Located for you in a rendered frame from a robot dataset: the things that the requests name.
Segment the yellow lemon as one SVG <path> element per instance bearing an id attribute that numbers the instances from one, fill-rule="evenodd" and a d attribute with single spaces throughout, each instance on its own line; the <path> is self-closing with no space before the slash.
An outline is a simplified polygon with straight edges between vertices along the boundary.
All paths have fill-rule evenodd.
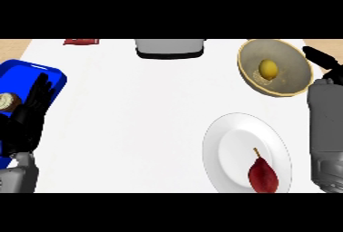
<path id="1" fill-rule="evenodd" d="M 267 59 L 261 60 L 258 65 L 258 73 L 261 77 L 268 81 L 276 78 L 279 73 L 279 68 L 271 60 Z"/>

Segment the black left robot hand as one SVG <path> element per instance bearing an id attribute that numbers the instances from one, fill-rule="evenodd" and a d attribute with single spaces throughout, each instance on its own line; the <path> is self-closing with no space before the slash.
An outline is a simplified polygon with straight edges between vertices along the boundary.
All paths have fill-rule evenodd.
<path id="1" fill-rule="evenodd" d="M 54 89 L 51 88 L 48 76 L 41 73 L 32 84 L 26 100 L 16 107 L 10 117 L 0 114 L 1 157 L 35 150 L 53 94 Z"/>

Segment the red object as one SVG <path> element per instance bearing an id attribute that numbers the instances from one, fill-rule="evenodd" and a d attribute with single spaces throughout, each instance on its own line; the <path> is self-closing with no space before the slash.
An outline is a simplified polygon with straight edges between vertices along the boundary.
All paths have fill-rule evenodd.
<path id="1" fill-rule="evenodd" d="M 64 39 L 63 45 L 92 45 L 98 44 L 98 39 Z"/>

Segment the blue tray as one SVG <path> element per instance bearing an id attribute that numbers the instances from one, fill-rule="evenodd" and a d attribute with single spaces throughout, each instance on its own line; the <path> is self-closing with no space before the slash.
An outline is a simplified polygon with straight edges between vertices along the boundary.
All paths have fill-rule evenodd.
<path id="1" fill-rule="evenodd" d="M 64 74 L 55 68 L 20 60 L 7 60 L 0 64 L 0 93 L 16 93 L 20 97 L 20 103 L 24 103 L 30 87 L 41 73 L 48 76 L 50 88 L 54 90 L 50 96 L 50 102 L 53 102 L 64 87 Z M 11 113 L 0 111 L 0 117 L 10 117 Z"/>

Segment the grey appliance with black base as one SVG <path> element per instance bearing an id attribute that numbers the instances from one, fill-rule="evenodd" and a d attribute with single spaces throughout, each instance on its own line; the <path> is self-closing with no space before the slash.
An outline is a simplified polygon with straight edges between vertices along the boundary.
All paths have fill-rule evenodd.
<path id="1" fill-rule="evenodd" d="M 187 59 L 203 53 L 203 39 L 135 39 L 135 54 L 144 59 Z"/>

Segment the white plate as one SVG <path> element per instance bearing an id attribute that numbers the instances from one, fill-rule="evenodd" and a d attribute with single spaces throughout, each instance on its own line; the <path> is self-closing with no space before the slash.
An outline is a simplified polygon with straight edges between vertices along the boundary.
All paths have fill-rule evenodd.
<path id="1" fill-rule="evenodd" d="M 202 161 L 220 193 L 254 193 L 249 167 L 261 156 L 277 176 L 277 193 L 289 191 L 292 164 L 282 139 L 271 127 L 246 113 L 228 113 L 211 123 L 202 142 Z"/>

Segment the brown cupcake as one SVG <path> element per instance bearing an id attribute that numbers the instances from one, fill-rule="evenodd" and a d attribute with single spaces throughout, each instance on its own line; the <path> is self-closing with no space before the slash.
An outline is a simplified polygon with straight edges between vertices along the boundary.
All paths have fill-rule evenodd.
<path id="1" fill-rule="evenodd" d="M 16 93 L 0 93 L 0 111 L 13 112 L 20 104 L 21 99 Z"/>

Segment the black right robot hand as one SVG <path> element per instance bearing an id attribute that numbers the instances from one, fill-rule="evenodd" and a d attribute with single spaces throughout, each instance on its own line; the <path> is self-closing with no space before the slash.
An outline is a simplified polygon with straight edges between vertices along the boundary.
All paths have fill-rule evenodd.
<path id="1" fill-rule="evenodd" d="M 328 70 L 328 73 L 322 76 L 323 79 L 330 79 L 333 84 L 343 85 L 343 64 L 339 64 L 335 58 L 316 50 L 310 46 L 302 47 L 305 58 L 320 66 L 322 69 Z"/>

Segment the tan bowl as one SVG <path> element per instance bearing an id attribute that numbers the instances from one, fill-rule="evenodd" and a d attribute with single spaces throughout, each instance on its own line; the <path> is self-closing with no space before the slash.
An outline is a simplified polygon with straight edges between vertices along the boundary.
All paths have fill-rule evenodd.
<path id="1" fill-rule="evenodd" d="M 265 80 L 258 73 L 261 60 L 271 60 L 277 76 Z M 236 67 L 245 83 L 260 94 L 292 97 L 307 90 L 313 82 L 313 71 L 299 50 L 279 39 L 249 39 L 236 53 Z"/>

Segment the dark red pear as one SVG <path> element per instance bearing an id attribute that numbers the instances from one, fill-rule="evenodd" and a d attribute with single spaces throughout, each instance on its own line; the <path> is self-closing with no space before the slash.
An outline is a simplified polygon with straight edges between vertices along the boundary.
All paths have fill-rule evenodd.
<path id="1" fill-rule="evenodd" d="M 249 185 L 257 193 L 274 193 L 279 187 L 276 172 L 270 168 L 257 149 L 252 149 L 257 159 L 249 166 L 248 180 Z"/>

